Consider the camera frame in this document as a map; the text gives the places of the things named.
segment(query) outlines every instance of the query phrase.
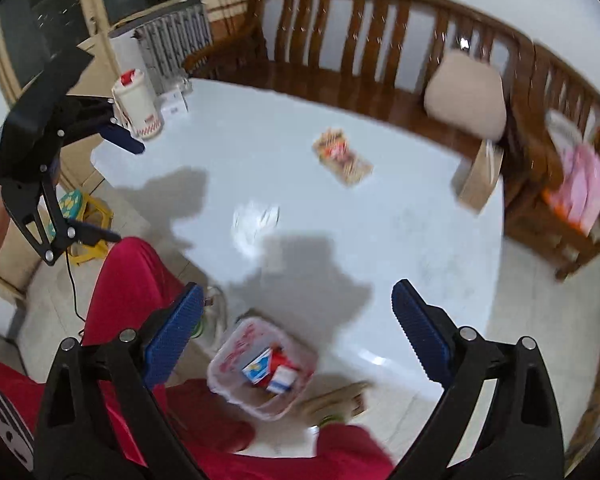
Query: white plastic container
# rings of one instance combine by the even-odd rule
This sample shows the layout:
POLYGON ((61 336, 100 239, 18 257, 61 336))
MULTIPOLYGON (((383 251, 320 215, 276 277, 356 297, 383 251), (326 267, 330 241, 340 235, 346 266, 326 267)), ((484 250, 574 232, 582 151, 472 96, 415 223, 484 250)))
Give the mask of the white plastic container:
POLYGON ((288 336, 280 328, 259 317, 242 320, 218 354, 209 363, 206 380, 209 389, 237 404, 261 420, 278 420, 294 405, 315 372, 318 355, 288 336), (272 399, 262 388, 253 386, 242 369, 270 346, 282 346, 299 374, 291 391, 272 399))
POLYGON ((111 89, 123 121, 140 139, 155 137, 162 129, 162 118, 155 107, 155 92, 141 70, 129 70, 111 89))

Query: small box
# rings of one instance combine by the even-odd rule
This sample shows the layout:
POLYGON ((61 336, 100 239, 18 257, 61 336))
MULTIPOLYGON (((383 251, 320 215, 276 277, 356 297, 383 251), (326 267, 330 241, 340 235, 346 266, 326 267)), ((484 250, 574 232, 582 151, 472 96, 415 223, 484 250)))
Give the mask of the small box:
POLYGON ((251 384, 258 384, 271 373, 271 348, 267 348, 242 369, 242 373, 251 384))
POLYGON ((183 115, 189 111, 184 95, 180 90, 173 90, 160 96, 160 111, 165 120, 169 117, 183 115))
POLYGON ((272 394, 286 394, 296 382, 298 371, 285 365, 280 365, 273 373, 267 391, 272 394))

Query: white table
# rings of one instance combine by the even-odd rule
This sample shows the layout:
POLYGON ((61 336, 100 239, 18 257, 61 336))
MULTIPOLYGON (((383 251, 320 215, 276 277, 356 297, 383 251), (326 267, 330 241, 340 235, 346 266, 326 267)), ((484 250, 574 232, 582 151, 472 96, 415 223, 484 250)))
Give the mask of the white table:
POLYGON ((456 201, 462 159, 403 130, 274 92, 194 80, 189 114, 169 120, 135 156, 104 142, 91 161, 155 228, 228 295, 314 346, 320 370, 430 383, 392 314, 408 278, 457 325, 484 332, 502 240, 502 182, 476 216, 456 201), (353 188, 324 168, 312 143, 341 127, 374 165, 353 188), (239 205, 280 206, 264 270, 234 247, 239 205))

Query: radiator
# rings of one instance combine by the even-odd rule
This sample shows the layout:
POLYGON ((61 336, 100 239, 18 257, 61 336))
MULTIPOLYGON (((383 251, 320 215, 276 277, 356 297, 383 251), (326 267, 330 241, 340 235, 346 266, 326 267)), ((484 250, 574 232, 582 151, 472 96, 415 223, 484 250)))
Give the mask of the radiator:
POLYGON ((180 75, 184 59, 211 44, 211 31, 202 4, 194 4, 136 27, 134 34, 156 93, 180 75))

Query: yellow stool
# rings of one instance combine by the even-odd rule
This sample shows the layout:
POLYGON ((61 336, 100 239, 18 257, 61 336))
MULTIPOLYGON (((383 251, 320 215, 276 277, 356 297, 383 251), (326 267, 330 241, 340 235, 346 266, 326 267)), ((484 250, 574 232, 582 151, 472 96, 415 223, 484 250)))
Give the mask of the yellow stool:
MULTIPOLYGON (((58 202, 62 216, 72 218, 80 222, 86 222, 101 229, 109 229, 113 220, 112 211, 104 205, 103 202, 79 189, 74 189, 66 193, 58 202)), ((56 236, 56 230, 53 224, 48 226, 49 237, 56 236)), ((80 265, 94 258, 104 260, 109 253, 109 247, 104 240, 100 240, 95 247, 83 245, 76 242, 69 248, 69 261, 72 264, 80 265)))

